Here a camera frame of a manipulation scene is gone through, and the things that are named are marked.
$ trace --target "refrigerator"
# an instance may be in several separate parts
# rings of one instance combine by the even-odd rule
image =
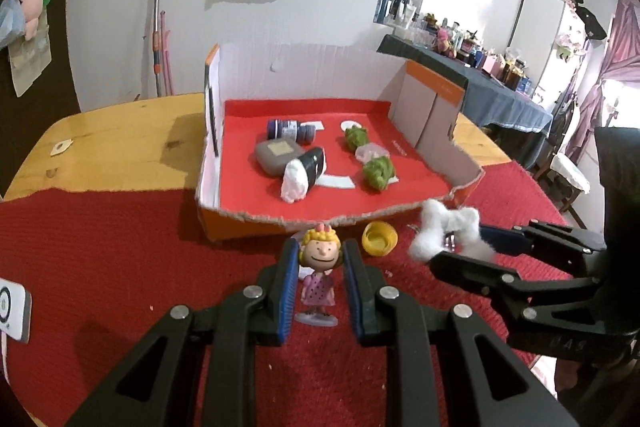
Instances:
[[[556,41],[565,35],[584,47],[584,22],[566,0],[523,0],[509,45],[527,63],[533,102],[549,112],[580,67],[580,55],[568,60],[558,55]]]

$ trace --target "pink curtain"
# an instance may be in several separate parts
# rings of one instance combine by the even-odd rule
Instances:
[[[640,88],[640,28],[634,5],[628,0],[618,0],[609,47],[598,80],[580,106],[580,123],[566,149],[567,156],[575,164],[582,156],[594,127],[602,125],[602,83],[607,78]]]

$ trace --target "blue tablecloth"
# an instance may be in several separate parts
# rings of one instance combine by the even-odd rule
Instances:
[[[431,50],[386,35],[378,52],[410,58],[436,71],[465,89],[462,114],[478,127],[498,124],[523,132],[548,136],[552,115],[519,92],[512,91],[482,71],[467,68],[459,60],[443,57]]]

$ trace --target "gray pouch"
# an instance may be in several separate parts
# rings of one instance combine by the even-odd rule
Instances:
[[[282,178],[287,163],[302,156],[305,150],[290,138],[276,138],[258,143],[254,153],[260,167],[268,175]]]

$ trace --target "pink polka dot dress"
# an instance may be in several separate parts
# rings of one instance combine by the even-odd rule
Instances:
[[[305,298],[302,303],[305,306],[335,306],[334,295],[331,288],[334,280],[322,273],[307,275],[302,282],[306,288]]]

